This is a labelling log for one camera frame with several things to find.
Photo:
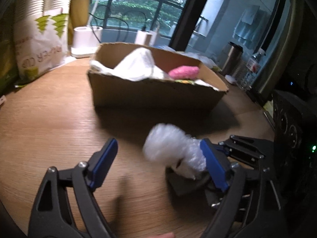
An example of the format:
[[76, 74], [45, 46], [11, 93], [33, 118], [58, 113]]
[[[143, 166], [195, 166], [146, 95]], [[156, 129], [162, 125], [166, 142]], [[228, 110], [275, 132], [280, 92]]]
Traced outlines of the steel thermos tumbler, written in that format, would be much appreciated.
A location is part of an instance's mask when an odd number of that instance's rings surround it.
[[243, 47], [234, 43], [229, 42], [226, 46], [225, 56], [223, 58], [223, 66], [221, 74], [223, 76], [230, 75], [235, 66], [238, 64], [243, 54]]

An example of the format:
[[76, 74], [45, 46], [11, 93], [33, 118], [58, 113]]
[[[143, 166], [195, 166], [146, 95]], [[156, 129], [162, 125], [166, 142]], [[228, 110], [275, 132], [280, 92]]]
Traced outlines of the brown cardboard box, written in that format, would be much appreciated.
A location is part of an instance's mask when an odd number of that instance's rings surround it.
[[221, 78], [201, 61], [157, 49], [123, 42], [103, 43], [92, 56], [104, 66], [114, 69], [121, 60], [137, 48], [149, 49], [155, 64], [167, 74], [179, 66], [197, 66], [195, 85], [174, 80], [146, 79], [138, 82], [103, 75], [92, 67], [87, 72], [96, 107], [207, 107], [214, 108], [229, 88]]

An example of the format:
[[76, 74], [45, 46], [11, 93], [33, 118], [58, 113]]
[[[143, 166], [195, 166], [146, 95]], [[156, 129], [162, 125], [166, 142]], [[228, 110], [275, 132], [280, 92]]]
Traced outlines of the black balcony railing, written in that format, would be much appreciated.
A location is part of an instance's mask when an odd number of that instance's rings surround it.
[[91, 0], [90, 10], [92, 26], [114, 31], [115, 41], [127, 41], [143, 25], [170, 39], [183, 7], [169, 0]]

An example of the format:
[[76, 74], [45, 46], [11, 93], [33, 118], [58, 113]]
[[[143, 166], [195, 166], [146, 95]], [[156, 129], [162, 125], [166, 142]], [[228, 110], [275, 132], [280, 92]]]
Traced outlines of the yellow green small packet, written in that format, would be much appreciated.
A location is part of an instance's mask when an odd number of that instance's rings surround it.
[[175, 80], [176, 83], [183, 83], [183, 84], [191, 84], [195, 85], [195, 81], [193, 80]]

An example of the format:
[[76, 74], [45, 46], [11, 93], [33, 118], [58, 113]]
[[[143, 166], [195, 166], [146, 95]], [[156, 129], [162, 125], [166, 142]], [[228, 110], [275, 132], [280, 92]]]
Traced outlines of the white waffle cloth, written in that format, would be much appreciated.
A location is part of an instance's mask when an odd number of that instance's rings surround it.
[[90, 65], [103, 75], [115, 76], [132, 82], [146, 79], [172, 80], [155, 64], [151, 51], [143, 47], [129, 53], [114, 69], [104, 66], [97, 60], [91, 60]]

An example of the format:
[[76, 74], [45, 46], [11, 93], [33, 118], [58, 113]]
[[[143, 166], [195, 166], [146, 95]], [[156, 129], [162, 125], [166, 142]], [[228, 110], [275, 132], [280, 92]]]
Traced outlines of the pink plush toy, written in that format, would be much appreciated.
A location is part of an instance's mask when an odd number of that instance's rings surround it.
[[194, 80], [198, 74], [199, 67], [197, 66], [179, 66], [168, 73], [175, 80]]

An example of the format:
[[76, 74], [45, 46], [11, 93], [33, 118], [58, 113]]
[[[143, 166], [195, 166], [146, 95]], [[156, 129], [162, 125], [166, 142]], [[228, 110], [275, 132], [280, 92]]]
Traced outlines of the white earbuds case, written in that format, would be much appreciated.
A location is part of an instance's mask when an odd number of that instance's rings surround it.
[[225, 80], [228, 83], [230, 83], [231, 85], [236, 85], [237, 84], [237, 80], [231, 75], [225, 75]]

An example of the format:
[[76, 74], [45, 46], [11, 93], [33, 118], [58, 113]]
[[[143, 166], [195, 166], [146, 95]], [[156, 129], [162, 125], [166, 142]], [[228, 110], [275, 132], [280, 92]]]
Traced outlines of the clear plastic water bottle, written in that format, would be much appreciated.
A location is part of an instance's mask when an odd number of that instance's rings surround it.
[[265, 55], [265, 50], [259, 49], [256, 53], [254, 53], [246, 63], [246, 72], [243, 76], [239, 87], [243, 90], [249, 90], [254, 80], [257, 77], [257, 73], [260, 71], [260, 60]]

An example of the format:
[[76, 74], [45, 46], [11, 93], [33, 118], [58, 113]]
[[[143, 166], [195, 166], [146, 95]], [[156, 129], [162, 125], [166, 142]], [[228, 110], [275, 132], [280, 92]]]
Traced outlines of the paper cup package bag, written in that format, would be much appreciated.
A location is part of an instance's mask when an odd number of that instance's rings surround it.
[[13, 37], [21, 83], [64, 64], [71, 0], [17, 0]]

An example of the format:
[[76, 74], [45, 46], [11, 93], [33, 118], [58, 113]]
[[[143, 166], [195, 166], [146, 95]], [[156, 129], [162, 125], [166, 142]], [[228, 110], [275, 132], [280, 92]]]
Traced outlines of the white bubble wrap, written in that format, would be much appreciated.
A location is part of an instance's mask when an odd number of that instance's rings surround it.
[[159, 123], [150, 130], [142, 151], [148, 161], [171, 168], [184, 178], [197, 180], [206, 171], [200, 143], [173, 124]]

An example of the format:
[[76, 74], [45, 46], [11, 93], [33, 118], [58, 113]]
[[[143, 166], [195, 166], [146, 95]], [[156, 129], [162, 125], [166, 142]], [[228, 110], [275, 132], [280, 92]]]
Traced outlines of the green yellow snack bag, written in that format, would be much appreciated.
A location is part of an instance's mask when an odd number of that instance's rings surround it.
[[19, 79], [13, 40], [15, 3], [8, 6], [1, 18], [1, 94]]

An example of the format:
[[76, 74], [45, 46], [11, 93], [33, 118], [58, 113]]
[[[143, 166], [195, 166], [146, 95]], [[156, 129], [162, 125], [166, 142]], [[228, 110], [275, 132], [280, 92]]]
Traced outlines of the white desk lamp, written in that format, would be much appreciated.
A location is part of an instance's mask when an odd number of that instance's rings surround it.
[[68, 23], [68, 45], [73, 57], [84, 58], [94, 54], [99, 46], [102, 28], [92, 26], [91, 0], [71, 0]]

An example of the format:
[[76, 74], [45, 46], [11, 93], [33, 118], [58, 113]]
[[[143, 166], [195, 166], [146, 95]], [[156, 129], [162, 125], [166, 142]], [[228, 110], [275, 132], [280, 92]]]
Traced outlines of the white tissue pack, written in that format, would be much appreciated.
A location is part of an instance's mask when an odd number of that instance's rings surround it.
[[221, 72], [221, 69], [218, 67], [218, 65], [212, 59], [210, 59], [204, 55], [200, 55], [198, 53], [193, 53], [193, 52], [175, 51], [174, 49], [172, 49], [171, 47], [169, 47], [167, 45], [159, 45], [159, 46], [155, 46], [155, 48], [163, 49], [165, 51], [178, 53], [178, 54], [186, 56], [186, 57], [197, 59], [197, 60], [201, 61], [205, 66], [210, 68], [211, 70], [213, 70], [215, 72]]

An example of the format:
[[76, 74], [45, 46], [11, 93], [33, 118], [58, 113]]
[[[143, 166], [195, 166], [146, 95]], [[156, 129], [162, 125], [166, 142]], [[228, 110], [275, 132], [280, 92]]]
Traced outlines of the hanging blue towel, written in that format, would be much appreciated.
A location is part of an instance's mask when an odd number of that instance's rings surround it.
[[249, 5], [236, 24], [233, 38], [247, 49], [254, 50], [267, 24], [268, 14], [259, 5]]

